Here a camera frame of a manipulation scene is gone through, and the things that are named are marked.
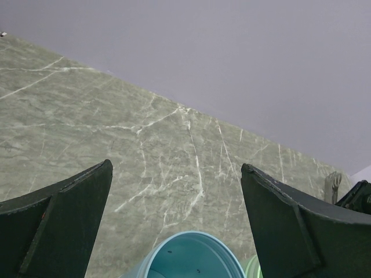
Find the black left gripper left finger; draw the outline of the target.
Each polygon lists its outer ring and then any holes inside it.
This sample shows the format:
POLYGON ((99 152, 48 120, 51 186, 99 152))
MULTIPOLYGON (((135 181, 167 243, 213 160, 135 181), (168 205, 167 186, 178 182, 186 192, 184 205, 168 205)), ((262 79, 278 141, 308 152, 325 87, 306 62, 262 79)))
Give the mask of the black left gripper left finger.
POLYGON ((1 202, 1 277, 84 277, 112 183, 110 160, 1 202))

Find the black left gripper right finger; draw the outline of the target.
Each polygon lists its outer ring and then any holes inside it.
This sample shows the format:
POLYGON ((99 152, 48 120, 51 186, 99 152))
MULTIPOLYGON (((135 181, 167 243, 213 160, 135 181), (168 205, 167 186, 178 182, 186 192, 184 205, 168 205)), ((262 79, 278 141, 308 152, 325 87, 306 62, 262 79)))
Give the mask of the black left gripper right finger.
POLYGON ((251 164, 241 173, 264 277, 370 276, 370 214, 327 203, 251 164))

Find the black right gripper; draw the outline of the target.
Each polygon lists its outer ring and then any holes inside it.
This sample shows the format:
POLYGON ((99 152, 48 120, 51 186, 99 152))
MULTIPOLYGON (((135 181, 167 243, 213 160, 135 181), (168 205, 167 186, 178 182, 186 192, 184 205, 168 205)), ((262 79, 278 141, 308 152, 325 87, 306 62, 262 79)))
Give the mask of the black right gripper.
POLYGON ((356 185, 336 203, 336 205, 352 211, 370 214, 370 187, 371 184, 366 180, 357 182, 356 185))

